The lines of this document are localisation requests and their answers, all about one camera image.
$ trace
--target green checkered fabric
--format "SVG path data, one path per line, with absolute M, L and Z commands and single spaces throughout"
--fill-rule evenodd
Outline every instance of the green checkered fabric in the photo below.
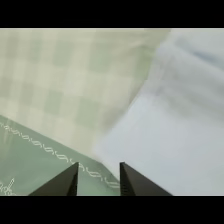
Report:
M 0 29 L 0 114 L 93 157 L 169 29 Z

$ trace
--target folded cloth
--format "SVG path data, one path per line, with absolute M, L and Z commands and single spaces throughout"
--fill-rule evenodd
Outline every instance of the folded cloth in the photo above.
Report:
M 173 195 L 224 195 L 224 30 L 176 34 L 94 152 L 117 178 L 125 161 Z

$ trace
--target checkered tablecloth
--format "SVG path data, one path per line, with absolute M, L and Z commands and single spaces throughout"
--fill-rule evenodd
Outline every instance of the checkered tablecloth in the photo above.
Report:
M 89 157 L 169 29 L 0 29 L 0 114 Z

